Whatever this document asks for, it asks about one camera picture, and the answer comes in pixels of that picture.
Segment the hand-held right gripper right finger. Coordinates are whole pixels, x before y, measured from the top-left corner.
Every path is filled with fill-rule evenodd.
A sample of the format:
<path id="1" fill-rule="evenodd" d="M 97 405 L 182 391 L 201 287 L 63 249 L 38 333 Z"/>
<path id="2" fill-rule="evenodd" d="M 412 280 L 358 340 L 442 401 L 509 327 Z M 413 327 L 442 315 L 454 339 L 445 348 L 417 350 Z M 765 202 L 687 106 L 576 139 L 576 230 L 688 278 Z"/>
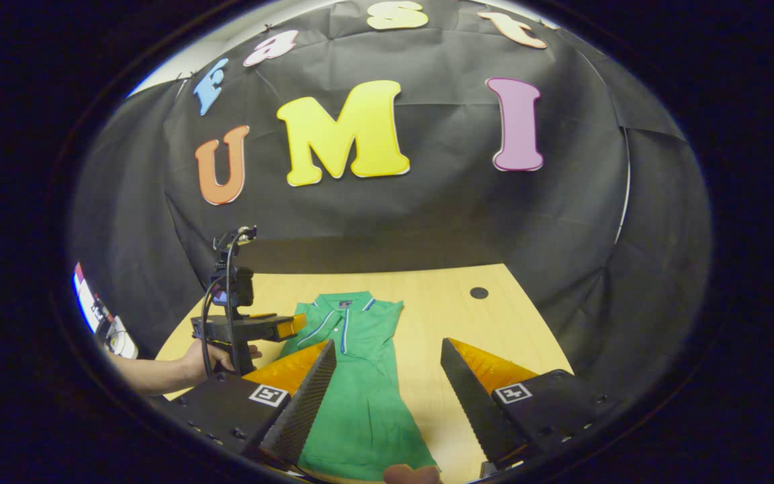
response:
<path id="1" fill-rule="evenodd" d="M 486 460 L 504 471 L 574 450 L 615 419 L 617 393 L 567 370 L 538 373 L 446 337 L 440 366 Z"/>

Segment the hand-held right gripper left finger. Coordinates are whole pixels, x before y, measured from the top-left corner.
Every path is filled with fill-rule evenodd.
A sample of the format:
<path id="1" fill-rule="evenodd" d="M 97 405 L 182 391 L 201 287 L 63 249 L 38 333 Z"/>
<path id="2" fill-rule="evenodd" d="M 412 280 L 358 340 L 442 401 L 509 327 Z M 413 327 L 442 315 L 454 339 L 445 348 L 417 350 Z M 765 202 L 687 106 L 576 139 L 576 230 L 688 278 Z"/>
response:
<path id="1" fill-rule="evenodd" d="M 334 341 L 246 374 L 220 372 L 165 404 L 191 434 L 275 469 L 298 465 L 336 369 Z"/>

